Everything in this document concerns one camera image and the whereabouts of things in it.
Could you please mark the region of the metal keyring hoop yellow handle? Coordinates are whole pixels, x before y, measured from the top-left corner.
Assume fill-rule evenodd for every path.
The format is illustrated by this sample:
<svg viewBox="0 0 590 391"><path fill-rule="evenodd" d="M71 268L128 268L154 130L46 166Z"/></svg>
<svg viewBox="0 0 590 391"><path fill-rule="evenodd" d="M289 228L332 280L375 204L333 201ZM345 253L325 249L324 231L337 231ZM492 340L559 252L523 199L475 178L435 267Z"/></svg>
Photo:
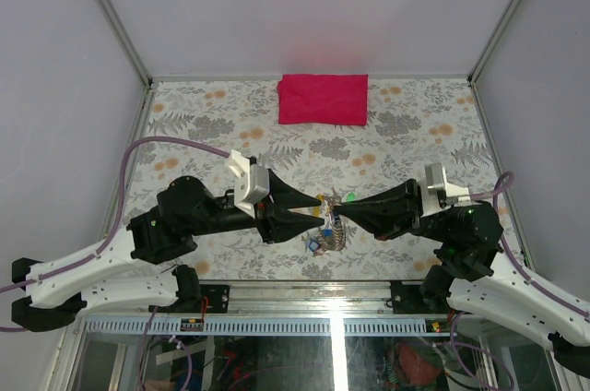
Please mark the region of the metal keyring hoop yellow handle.
<svg viewBox="0 0 590 391"><path fill-rule="evenodd" d="M313 255L319 256L319 255L325 255L325 254L331 253L331 252L340 252L341 250L343 250L345 248L346 243L347 243L346 228L344 226L342 219L334 211L334 209L332 210L332 213L328 217L328 224L323 226L323 228L319 228L314 234L312 234L307 239L307 241L313 235L315 235L319 230L323 230L323 229L331 229L333 232L333 241L331 243L330 249L328 251L326 251L325 253L320 253L320 254L316 254L316 255L311 252Z"/></svg>

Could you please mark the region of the key yellow tag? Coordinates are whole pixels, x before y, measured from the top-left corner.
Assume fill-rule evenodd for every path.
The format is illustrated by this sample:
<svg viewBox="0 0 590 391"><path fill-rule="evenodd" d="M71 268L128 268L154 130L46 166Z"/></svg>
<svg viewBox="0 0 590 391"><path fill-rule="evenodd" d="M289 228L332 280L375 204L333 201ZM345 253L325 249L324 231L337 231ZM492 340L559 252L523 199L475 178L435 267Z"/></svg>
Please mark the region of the key yellow tag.
<svg viewBox="0 0 590 391"><path fill-rule="evenodd" d="M332 213L333 207L342 202L341 194L334 187L326 193L316 195L315 199L320 202L319 205L312 207L312 215L316 218L328 218Z"/></svg>

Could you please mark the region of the pink folded cloth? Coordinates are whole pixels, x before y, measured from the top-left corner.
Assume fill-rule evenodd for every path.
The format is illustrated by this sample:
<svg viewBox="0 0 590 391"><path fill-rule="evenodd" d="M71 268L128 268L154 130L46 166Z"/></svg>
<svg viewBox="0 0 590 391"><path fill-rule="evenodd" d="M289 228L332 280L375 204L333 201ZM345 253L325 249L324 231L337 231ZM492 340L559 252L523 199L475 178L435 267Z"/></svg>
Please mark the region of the pink folded cloth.
<svg viewBox="0 0 590 391"><path fill-rule="evenodd" d="M277 83L280 124L365 126L367 75L288 74Z"/></svg>

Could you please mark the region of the blue key tag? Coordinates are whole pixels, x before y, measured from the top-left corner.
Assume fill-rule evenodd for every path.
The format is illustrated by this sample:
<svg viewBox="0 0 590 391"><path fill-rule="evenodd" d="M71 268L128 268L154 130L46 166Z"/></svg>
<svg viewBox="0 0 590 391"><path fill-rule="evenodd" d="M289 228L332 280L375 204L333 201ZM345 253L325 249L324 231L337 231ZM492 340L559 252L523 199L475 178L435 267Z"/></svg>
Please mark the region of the blue key tag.
<svg viewBox="0 0 590 391"><path fill-rule="evenodd" d="M319 230L306 243L306 248L316 254L325 253L330 249L333 241L333 232L331 229Z"/></svg>

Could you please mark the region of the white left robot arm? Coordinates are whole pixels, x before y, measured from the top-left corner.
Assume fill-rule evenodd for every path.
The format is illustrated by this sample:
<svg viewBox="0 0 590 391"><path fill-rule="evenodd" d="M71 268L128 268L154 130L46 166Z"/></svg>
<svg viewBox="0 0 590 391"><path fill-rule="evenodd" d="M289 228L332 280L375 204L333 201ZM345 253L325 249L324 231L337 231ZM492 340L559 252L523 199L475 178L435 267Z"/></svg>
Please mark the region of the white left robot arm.
<svg viewBox="0 0 590 391"><path fill-rule="evenodd" d="M289 241L324 225L323 219L301 213L320 204L274 173L245 207L238 206L233 189L214 196L199 179L180 177L158 193L156 206L103 241L51 262L26 257L14 261L12 280L25 294L12 302L11 320L19 331L47 332L97 311L204 314L207 299L193 267L180 264L143 278L126 278L124 273L188 255L201 236L255 230L263 243Z"/></svg>

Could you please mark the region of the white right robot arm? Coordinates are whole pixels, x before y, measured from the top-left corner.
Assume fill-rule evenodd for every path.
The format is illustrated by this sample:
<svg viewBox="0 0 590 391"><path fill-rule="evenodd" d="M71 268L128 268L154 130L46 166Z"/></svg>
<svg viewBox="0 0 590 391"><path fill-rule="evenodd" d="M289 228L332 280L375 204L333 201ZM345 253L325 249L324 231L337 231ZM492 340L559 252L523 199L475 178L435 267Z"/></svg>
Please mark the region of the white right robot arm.
<svg viewBox="0 0 590 391"><path fill-rule="evenodd" d="M427 310L484 317L551 351L567 370L589 375L589 303L515 259L491 203L464 187L410 179L334 211L381 241L412 234L440 245L439 262L419 287Z"/></svg>

